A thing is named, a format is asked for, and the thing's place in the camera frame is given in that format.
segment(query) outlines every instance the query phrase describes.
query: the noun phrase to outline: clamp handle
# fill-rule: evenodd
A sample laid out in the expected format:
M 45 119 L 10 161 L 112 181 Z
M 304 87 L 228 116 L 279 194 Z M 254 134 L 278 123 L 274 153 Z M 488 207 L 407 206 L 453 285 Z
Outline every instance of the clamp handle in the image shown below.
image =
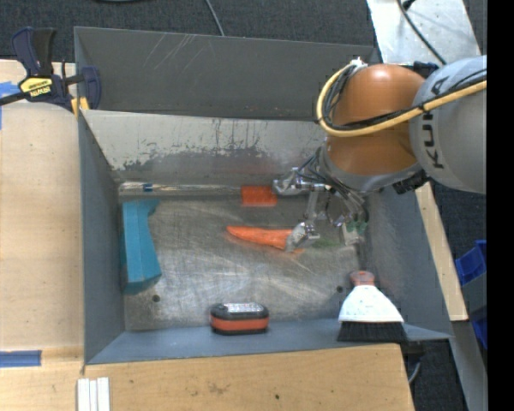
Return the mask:
M 23 27 L 11 39 L 11 48 L 17 61 L 23 64 L 27 76 L 51 76 L 51 50 L 56 30 L 52 27 L 33 29 Z

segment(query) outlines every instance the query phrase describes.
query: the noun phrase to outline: orange carrot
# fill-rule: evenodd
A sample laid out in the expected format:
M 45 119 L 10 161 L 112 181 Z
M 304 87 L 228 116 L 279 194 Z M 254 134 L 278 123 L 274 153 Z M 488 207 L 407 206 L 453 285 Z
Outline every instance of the orange carrot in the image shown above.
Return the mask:
M 227 225 L 226 230 L 233 236 L 261 245 L 285 249 L 285 242 L 291 234 L 291 229 L 260 229 L 246 225 Z

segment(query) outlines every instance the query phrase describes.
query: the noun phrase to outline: wooden table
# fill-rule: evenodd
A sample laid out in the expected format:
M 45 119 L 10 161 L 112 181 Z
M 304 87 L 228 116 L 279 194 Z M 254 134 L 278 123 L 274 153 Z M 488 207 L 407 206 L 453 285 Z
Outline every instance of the wooden table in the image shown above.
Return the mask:
M 24 76 L 0 60 L 0 82 Z M 3 107 L 0 350 L 39 349 L 42 364 L 0 370 L 0 411 L 74 410 L 77 380 L 98 377 L 109 378 L 115 411 L 415 409 L 397 344 L 84 366 L 75 121 L 49 104 Z M 431 189 L 418 200 L 450 318 L 467 319 Z

